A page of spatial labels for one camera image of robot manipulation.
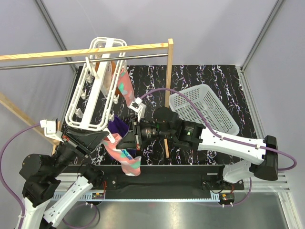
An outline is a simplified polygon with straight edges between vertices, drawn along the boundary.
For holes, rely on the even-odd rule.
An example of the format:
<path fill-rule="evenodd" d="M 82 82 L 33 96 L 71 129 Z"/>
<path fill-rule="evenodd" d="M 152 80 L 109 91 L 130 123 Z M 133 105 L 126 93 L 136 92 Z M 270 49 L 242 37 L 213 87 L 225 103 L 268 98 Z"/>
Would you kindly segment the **purple sock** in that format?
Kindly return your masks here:
<path fill-rule="evenodd" d="M 124 137 L 129 131 L 129 126 L 120 118 L 115 116 L 113 121 L 108 122 L 108 129 L 111 134 L 119 134 L 121 137 Z"/>

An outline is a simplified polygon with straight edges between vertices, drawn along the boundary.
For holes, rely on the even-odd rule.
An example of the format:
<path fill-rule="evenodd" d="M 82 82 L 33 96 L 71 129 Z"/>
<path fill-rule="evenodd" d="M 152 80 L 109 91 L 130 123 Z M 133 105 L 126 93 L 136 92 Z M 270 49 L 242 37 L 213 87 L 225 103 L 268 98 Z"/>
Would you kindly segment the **pink patterned sock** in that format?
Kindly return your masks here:
<path fill-rule="evenodd" d="M 123 95 L 128 107 L 135 101 L 134 89 L 128 71 L 123 68 L 119 74 L 117 88 Z"/>
<path fill-rule="evenodd" d="M 118 134 L 112 134 L 115 142 L 112 143 L 108 138 L 105 138 L 102 143 L 108 154 L 121 164 L 122 171 L 127 176 L 139 176 L 141 174 L 141 156 L 133 158 L 126 149 L 117 149 L 116 146 L 122 137 Z"/>

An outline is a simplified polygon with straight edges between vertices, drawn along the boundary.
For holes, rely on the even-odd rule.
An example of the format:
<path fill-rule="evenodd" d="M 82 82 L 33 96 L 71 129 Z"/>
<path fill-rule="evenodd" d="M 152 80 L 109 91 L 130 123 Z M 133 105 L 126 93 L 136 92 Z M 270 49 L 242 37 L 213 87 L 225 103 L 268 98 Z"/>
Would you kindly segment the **orange sock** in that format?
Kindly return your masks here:
<path fill-rule="evenodd" d="M 105 97 L 108 95 L 110 85 L 112 82 L 112 77 L 115 72 L 115 68 L 116 68 L 116 63 L 114 61 L 107 62 L 106 72 L 105 72 L 104 80 L 103 80 L 102 87 L 101 87 L 101 92 Z"/>

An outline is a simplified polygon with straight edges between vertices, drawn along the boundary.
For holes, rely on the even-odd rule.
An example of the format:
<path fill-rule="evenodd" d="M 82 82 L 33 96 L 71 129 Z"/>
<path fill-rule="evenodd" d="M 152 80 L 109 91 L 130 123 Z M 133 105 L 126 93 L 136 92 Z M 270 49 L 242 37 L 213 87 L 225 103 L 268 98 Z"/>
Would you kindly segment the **white plastic clip hanger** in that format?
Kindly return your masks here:
<path fill-rule="evenodd" d="M 95 132 L 107 128 L 108 121 L 113 117 L 111 114 L 112 106 L 113 104 L 118 103 L 118 97 L 115 95 L 115 92 L 119 76 L 123 68 L 126 66 L 125 60 L 118 60 L 114 73 L 112 73 L 112 65 L 109 60 L 110 56 L 110 53 L 85 55 L 85 64 L 65 115 L 65 122 L 68 126 Z M 78 103 L 81 99 L 85 83 L 91 83 L 91 90 L 89 91 L 89 97 L 84 111 L 81 111 L 80 120 L 75 121 L 73 117 L 76 115 Z M 106 99 L 106 102 L 102 107 L 101 120 L 97 124 L 93 124 L 93 113 L 101 94 Z"/>

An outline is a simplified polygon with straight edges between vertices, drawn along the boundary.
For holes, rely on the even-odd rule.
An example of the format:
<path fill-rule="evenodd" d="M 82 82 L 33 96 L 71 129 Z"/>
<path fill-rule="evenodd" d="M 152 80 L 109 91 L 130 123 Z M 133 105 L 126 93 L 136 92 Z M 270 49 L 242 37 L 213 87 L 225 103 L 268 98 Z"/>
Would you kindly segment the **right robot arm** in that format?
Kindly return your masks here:
<path fill-rule="evenodd" d="M 221 167 L 216 183 L 222 189 L 248 177 L 278 179 L 278 147 L 274 136 L 250 139 L 209 130 L 203 124 L 181 120 L 167 107 L 158 108 L 152 122 L 132 119 L 130 130 L 116 148 L 141 150 L 155 139 L 167 139 L 184 150 L 215 151 L 241 158 L 240 162 Z"/>

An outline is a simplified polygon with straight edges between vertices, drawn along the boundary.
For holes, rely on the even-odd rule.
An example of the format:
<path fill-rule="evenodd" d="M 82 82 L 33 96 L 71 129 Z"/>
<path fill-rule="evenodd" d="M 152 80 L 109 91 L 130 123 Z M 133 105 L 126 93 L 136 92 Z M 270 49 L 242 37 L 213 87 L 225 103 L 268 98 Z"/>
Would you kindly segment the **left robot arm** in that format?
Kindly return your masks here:
<path fill-rule="evenodd" d="M 80 175 L 65 194 L 47 208 L 61 183 L 57 177 L 76 157 L 87 157 L 108 134 L 107 131 L 57 131 L 49 135 L 62 142 L 54 155 L 31 154 L 25 157 L 20 170 L 20 175 L 25 179 L 22 190 L 24 208 L 17 228 L 57 228 L 83 194 L 102 185 L 103 172 L 93 164 L 87 164 L 79 170 Z"/>

